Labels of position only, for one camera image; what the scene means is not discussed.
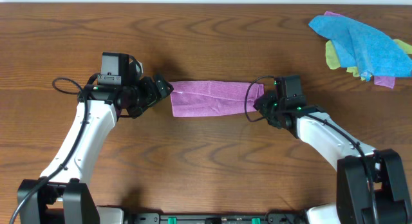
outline purple cloth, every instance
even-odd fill
[[[375,76],[375,80],[373,82],[375,83],[375,85],[385,86],[391,89],[395,87],[394,77]]]
[[[250,83],[188,81],[171,82],[174,117],[215,117],[244,112]],[[256,111],[254,101],[264,93],[263,84],[254,84],[248,95],[247,111]]]
[[[329,11],[326,11],[326,12],[324,13],[324,15],[343,16],[343,15],[341,15],[341,14],[336,14],[335,12],[329,12]],[[342,50],[343,47],[342,47],[339,43],[333,42],[333,45],[335,46],[335,49],[338,48],[338,50],[336,50],[336,51],[339,52],[339,53],[341,53],[341,55],[343,55],[343,54],[348,54],[348,53],[346,52],[346,50]],[[396,79],[395,77],[375,76],[375,79],[374,79],[373,82],[375,83],[375,85],[385,86],[385,87],[387,87],[387,88],[393,89],[393,88],[395,87],[395,79]]]

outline green connector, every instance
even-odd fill
[[[252,224],[260,224],[260,218],[252,218]]]
[[[177,224],[178,220],[177,218],[168,218],[167,219],[167,224]]]

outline wooden surface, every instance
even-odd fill
[[[326,40],[308,26],[325,10],[412,43],[410,6],[0,4],[0,222],[73,122],[76,98],[52,80],[86,83],[103,51],[134,55],[146,75],[170,81],[300,74],[309,103],[367,144],[400,153],[412,185],[412,80],[391,90],[329,70]],[[335,181],[326,160],[285,130],[244,115],[173,118],[166,99],[117,123],[90,190],[96,204],[133,210],[266,212],[333,202]]]

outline pink cloth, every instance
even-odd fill
[[[244,112],[250,83],[188,81],[171,82],[174,117],[215,117]],[[264,93],[263,84],[254,84],[248,95],[247,111],[255,111],[254,101]]]
[[[336,14],[335,12],[326,11],[324,15],[331,15],[331,16],[343,16],[341,14]],[[375,76],[373,83],[378,86],[385,86],[387,88],[393,89],[395,87],[395,77],[387,77],[387,76]]]

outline yellow-green cloth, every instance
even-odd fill
[[[401,41],[399,39],[394,39],[393,41],[402,50],[404,50],[406,54],[412,54],[412,45],[405,43],[404,41]],[[328,41],[326,43],[325,56],[326,56],[326,63],[331,70],[336,70],[337,68],[341,67],[341,63],[339,63],[339,58],[337,57],[335,47],[333,47],[332,41]],[[354,77],[359,77],[359,71],[356,66],[348,67],[346,69],[346,72],[352,73]]]

